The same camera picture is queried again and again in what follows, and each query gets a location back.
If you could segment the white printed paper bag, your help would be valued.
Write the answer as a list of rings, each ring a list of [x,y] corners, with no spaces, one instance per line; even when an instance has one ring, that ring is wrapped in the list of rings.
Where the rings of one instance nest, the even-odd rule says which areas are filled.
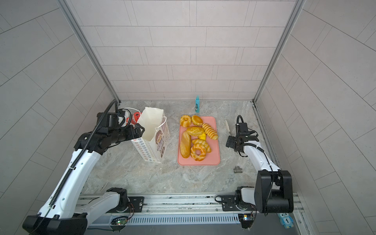
[[[161,163],[170,137],[163,109],[145,107],[137,123],[145,131],[132,144],[146,162]]]

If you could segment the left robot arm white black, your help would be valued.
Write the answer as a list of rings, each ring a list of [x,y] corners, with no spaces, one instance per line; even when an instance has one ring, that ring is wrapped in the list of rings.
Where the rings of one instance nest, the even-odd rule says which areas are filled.
[[[31,235],[83,235],[95,220],[110,210],[128,210],[127,191],[110,188],[87,205],[78,207],[81,191],[97,161],[115,145],[142,137],[140,125],[117,127],[107,133],[92,131],[83,134],[74,147],[67,167],[51,197],[36,215],[29,215],[22,228]]]

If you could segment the oval glazed fake bread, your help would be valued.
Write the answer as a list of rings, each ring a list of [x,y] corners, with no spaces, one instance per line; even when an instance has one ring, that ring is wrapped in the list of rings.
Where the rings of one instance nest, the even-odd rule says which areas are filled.
[[[196,136],[196,137],[205,133],[204,129],[202,127],[198,127],[198,126],[188,127],[186,131],[189,135]]]

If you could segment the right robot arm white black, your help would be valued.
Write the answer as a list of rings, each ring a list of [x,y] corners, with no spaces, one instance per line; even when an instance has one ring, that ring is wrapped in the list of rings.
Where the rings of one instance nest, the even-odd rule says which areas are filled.
[[[281,170],[262,148],[258,133],[248,128],[241,115],[237,117],[236,135],[229,136],[226,147],[251,160],[258,171],[254,187],[238,187],[236,205],[240,210],[260,213],[291,213],[294,210],[292,177]]]

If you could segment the round fake bread bun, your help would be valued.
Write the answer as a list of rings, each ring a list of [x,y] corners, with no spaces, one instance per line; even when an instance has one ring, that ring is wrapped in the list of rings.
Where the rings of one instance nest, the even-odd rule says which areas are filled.
[[[203,120],[202,120],[199,116],[197,116],[197,115],[193,115],[193,116],[192,116],[192,123],[193,123],[194,125],[196,125],[196,126],[202,126],[202,124],[203,124]]]

